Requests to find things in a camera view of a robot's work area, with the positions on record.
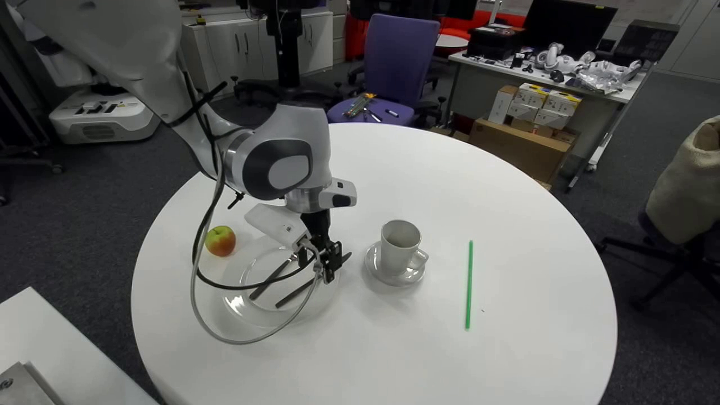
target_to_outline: apple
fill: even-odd
[[[235,244],[231,228],[215,225],[204,233],[204,247],[215,257],[229,257]]]

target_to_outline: office chair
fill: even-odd
[[[639,304],[645,307],[681,275],[690,275],[720,301],[720,261],[707,251],[707,239],[715,235],[720,221],[720,114],[701,121],[680,145],[673,162],[657,178],[642,228],[652,244],[603,239],[609,247],[645,255],[673,262],[661,282]]]
[[[378,98],[367,105],[368,114],[358,117],[347,117],[352,98],[343,98],[328,109],[328,120],[409,126],[430,114],[439,121],[440,107],[421,104],[436,36],[436,19],[373,14],[367,27],[359,91],[373,91]]]

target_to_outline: white cup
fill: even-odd
[[[375,275],[386,283],[415,282],[430,259],[421,247],[421,229],[406,221],[383,225]]]

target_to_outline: green stick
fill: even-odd
[[[465,289],[465,330],[471,330],[471,314],[473,314],[473,241],[467,242],[467,289]]]

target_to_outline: cardboard box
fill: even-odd
[[[571,120],[571,114],[567,114],[567,113],[557,113],[557,109],[550,109],[550,107],[539,107],[536,120],[532,120],[532,124],[561,131],[561,129],[567,126],[570,120]]]
[[[508,117],[520,120],[520,121],[536,121],[539,105],[523,104],[521,98],[513,98],[508,107]]]
[[[536,124],[532,121],[523,121],[523,120],[510,120],[510,126],[520,129],[520,131],[527,131],[527,133],[536,131]]]
[[[543,85],[532,85],[532,84],[521,84],[517,87],[517,96],[521,104],[527,105],[536,105],[543,107],[544,98],[546,98],[546,89]]]
[[[510,162],[543,185],[550,185],[571,143],[513,126],[477,120],[471,143]]]
[[[514,91],[517,91],[514,85],[501,85],[498,89],[489,121],[504,124],[504,120],[508,117],[508,107],[513,104]]]
[[[548,126],[536,126],[532,124],[532,133],[543,134],[543,136],[555,136],[555,129],[548,129]]]
[[[550,89],[550,91],[546,95],[544,107],[571,117],[571,114],[577,109],[581,104],[583,104],[583,98],[576,96],[576,95],[561,91],[561,89]]]

